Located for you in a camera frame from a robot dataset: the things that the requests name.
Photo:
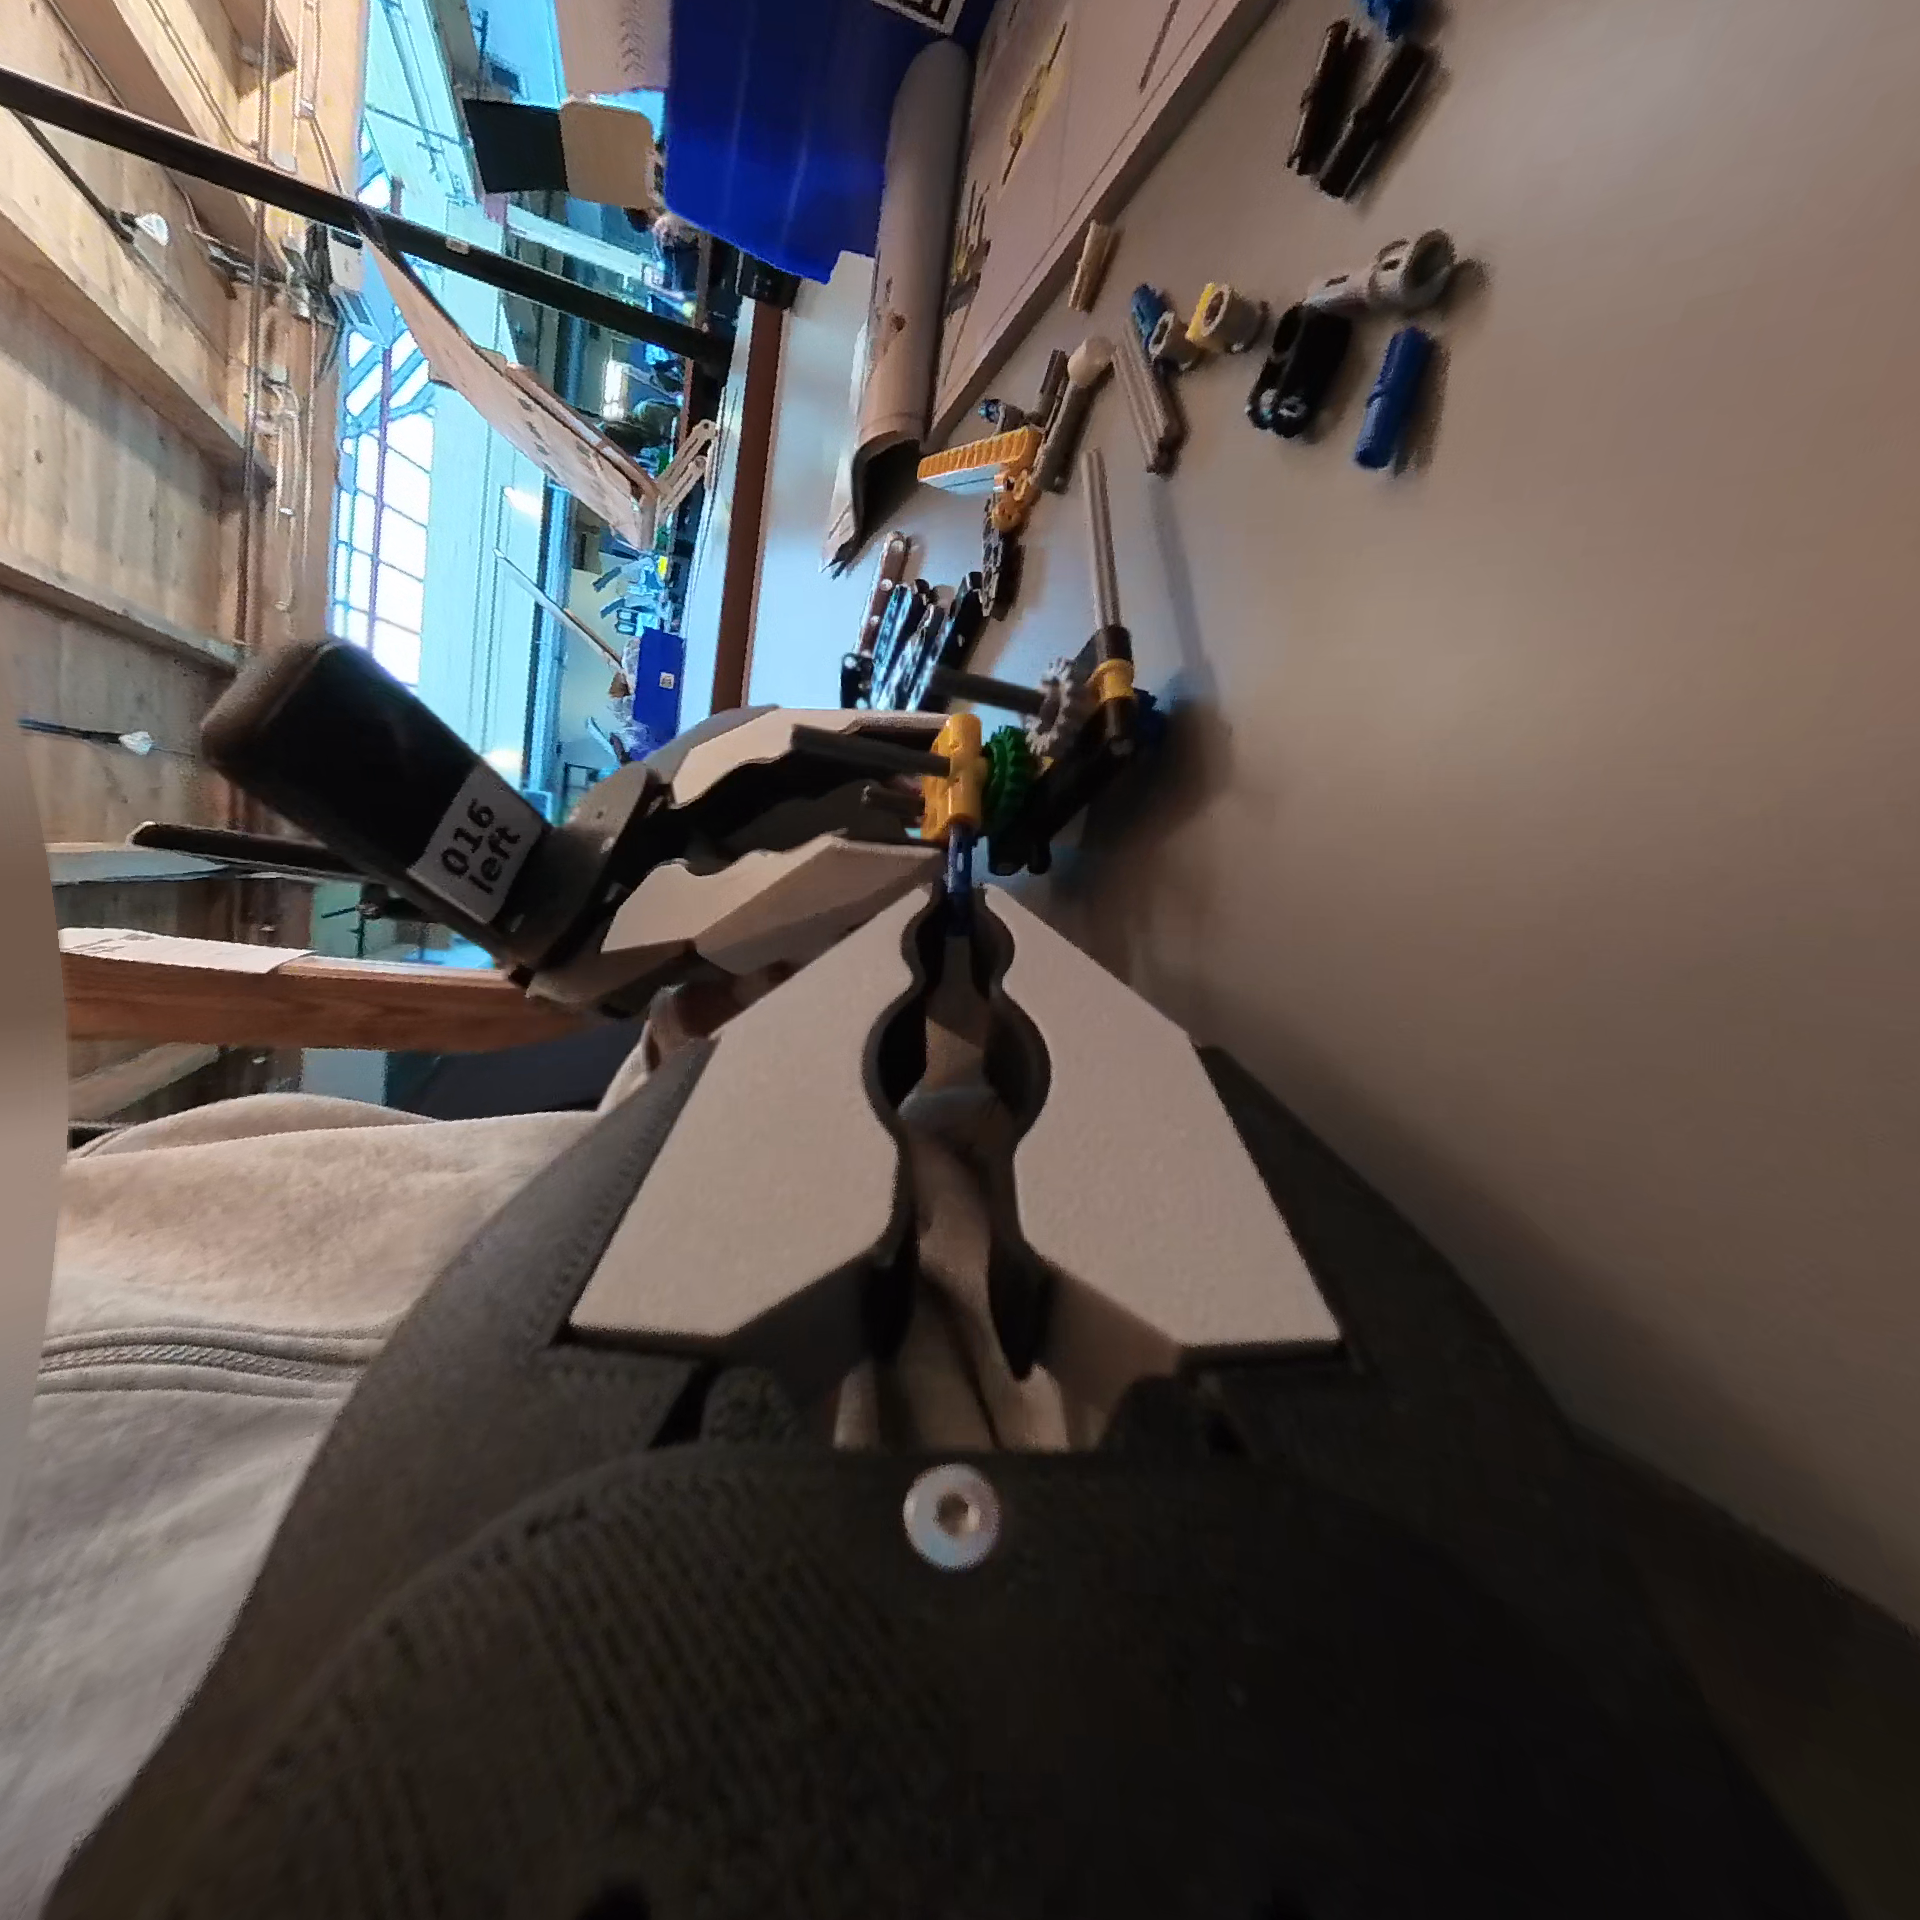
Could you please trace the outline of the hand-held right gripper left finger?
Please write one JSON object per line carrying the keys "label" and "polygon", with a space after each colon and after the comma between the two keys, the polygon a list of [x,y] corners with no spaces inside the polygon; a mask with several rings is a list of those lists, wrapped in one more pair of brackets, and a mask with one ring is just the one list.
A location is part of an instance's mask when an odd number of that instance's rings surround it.
{"label": "hand-held right gripper left finger", "polygon": [[881,1039],[920,1007],[938,889],[864,927],[711,1041],[570,1329],[725,1362],[857,1362],[906,1245],[899,1097]]}

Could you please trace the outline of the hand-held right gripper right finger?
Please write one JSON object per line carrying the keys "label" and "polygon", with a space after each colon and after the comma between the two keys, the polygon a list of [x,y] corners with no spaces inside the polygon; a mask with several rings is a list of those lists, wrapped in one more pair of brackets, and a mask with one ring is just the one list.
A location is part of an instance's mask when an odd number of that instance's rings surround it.
{"label": "hand-held right gripper right finger", "polygon": [[977,895],[989,1305],[1015,1376],[1167,1377],[1341,1329],[1189,1032],[1011,892]]}

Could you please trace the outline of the lego gear assembly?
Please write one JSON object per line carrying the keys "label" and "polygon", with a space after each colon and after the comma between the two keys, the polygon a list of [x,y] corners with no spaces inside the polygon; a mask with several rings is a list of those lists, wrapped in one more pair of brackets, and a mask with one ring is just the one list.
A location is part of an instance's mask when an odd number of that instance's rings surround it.
{"label": "lego gear assembly", "polygon": [[951,855],[983,852],[1000,877],[1044,874],[1056,839],[1164,734],[1164,712],[1137,678],[1131,632],[1115,621],[1034,687],[957,668],[938,668],[930,685],[967,709],[938,712],[929,744],[796,725],[792,750],[892,782],[920,839]]}

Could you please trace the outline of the long yellow lego beam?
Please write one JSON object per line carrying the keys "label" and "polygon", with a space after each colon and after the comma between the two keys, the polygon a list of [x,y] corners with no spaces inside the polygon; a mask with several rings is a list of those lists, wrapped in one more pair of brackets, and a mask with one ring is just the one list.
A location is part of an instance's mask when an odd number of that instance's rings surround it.
{"label": "long yellow lego beam", "polygon": [[957,444],[920,458],[916,482],[945,494],[987,494],[1003,476],[1028,473],[1041,455],[1042,428],[1025,422]]}

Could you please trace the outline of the long grey lego axle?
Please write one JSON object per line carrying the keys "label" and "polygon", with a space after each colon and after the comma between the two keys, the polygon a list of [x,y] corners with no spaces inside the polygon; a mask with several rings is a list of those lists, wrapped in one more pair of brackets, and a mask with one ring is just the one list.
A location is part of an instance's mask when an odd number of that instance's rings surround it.
{"label": "long grey lego axle", "polygon": [[1095,632],[1111,656],[1128,656],[1131,642],[1125,638],[1120,614],[1109,466],[1099,448],[1089,448],[1082,455],[1080,482],[1089,513],[1089,569],[1095,604]]}

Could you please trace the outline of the black lego connector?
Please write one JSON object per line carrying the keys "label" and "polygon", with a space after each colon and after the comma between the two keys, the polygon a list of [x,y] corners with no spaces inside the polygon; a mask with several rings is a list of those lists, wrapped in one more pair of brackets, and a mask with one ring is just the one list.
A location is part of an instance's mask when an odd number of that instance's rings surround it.
{"label": "black lego connector", "polygon": [[1353,320],[1317,303],[1280,313],[1247,418],[1282,441],[1308,439],[1353,345]]}

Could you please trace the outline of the lego instruction booklet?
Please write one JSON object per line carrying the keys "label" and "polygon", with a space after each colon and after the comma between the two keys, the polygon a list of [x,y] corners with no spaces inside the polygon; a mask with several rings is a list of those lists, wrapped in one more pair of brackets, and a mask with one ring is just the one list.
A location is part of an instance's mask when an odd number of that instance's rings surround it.
{"label": "lego instruction booklet", "polygon": [[916,52],[881,118],[881,209],[823,572],[845,572],[881,495],[986,393],[1273,10],[1257,1],[995,4],[977,48]]}

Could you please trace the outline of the black lego pin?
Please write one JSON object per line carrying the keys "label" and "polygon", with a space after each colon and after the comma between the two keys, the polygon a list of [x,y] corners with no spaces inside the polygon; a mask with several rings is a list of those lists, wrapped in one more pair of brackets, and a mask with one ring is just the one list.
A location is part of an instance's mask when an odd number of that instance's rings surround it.
{"label": "black lego pin", "polygon": [[1352,18],[1328,23],[1313,58],[1313,73],[1301,95],[1297,127],[1288,149],[1288,168],[1301,177],[1317,177],[1345,125],[1348,125],[1353,93],[1372,55],[1372,41]]}
{"label": "black lego pin", "polygon": [[1317,176],[1322,194],[1348,200],[1365,188],[1421,101],[1434,65],[1434,48],[1425,44],[1403,39],[1393,48]]}

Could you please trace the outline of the white paper sheet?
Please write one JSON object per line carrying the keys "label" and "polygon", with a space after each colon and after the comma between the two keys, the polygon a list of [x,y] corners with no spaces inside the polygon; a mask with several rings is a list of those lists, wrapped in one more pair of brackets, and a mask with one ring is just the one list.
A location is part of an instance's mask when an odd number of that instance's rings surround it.
{"label": "white paper sheet", "polygon": [[227,943],[147,927],[59,927],[57,941],[63,956],[130,966],[240,975],[269,975],[313,958],[306,949]]}

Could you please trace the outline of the cardboard sheet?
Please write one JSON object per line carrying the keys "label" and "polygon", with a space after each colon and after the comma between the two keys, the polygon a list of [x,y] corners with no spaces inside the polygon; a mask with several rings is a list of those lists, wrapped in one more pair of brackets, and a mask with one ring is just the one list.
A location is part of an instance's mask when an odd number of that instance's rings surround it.
{"label": "cardboard sheet", "polygon": [[528,367],[477,345],[418,274],[365,231],[381,277],[435,382],[459,393],[500,439],[637,551],[657,542],[659,482]]}

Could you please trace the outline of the black metal beam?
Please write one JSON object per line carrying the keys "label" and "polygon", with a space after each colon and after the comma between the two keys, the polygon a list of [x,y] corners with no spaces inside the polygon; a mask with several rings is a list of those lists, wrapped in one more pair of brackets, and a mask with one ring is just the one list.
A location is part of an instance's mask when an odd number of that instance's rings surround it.
{"label": "black metal beam", "polygon": [[357,231],[395,256],[457,272],[503,294],[515,294],[581,321],[625,333],[642,345],[673,352],[706,372],[723,374],[731,359],[731,335],[711,326],[659,314],[636,302],[617,298],[522,258],[477,247],[459,234],[409,221],[355,197],[303,181],[263,159],[233,153],[151,118],[101,102],[87,93],[2,68],[2,108],[37,122],[59,127],[120,153],[130,153],[179,176],[220,184],[242,199],[293,213],[339,232]]}

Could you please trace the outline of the grey hoodie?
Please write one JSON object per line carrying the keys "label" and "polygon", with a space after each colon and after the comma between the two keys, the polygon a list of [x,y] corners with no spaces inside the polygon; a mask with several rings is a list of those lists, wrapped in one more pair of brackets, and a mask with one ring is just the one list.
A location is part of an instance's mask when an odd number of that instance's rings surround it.
{"label": "grey hoodie", "polygon": [[682,1093],[249,1095],[67,1159],[4,1542],[4,1916],[140,1913],[421,1573],[695,1430],[695,1362],[568,1329]]}

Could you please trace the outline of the blue plastic bin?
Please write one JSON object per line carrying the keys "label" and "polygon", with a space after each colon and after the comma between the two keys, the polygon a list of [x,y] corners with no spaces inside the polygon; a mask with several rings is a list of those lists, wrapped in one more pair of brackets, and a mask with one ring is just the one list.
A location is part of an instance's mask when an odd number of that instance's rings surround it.
{"label": "blue plastic bin", "polygon": [[674,1],[668,207],[805,281],[871,256],[906,68],[938,39],[975,50],[989,14],[967,1],[946,36],[875,1]]}

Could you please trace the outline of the black metal frame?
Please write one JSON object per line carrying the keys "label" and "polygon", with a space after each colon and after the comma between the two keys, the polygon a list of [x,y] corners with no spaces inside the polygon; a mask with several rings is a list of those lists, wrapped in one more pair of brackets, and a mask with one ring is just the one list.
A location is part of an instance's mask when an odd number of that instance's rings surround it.
{"label": "black metal frame", "polygon": [[140,852],[195,856],[227,874],[311,879],[320,889],[347,889],[335,906],[316,904],[316,927],[335,921],[347,927],[355,959],[432,961],[452,951],[452,933],[397,886],[362,870],[345,855],[284,833],[240,832],[180,823],[141,823],[125,845]]}

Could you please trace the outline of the wooden post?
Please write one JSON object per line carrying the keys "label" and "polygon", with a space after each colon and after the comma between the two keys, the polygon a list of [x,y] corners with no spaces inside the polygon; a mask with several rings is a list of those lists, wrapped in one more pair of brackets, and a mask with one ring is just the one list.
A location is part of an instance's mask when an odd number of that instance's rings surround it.
{"label": "wooden post", "polygon": [[63,983],[72,1039],[457,1054],[603,1023],[492,966],[299,956],[260,974],[64,951]]}

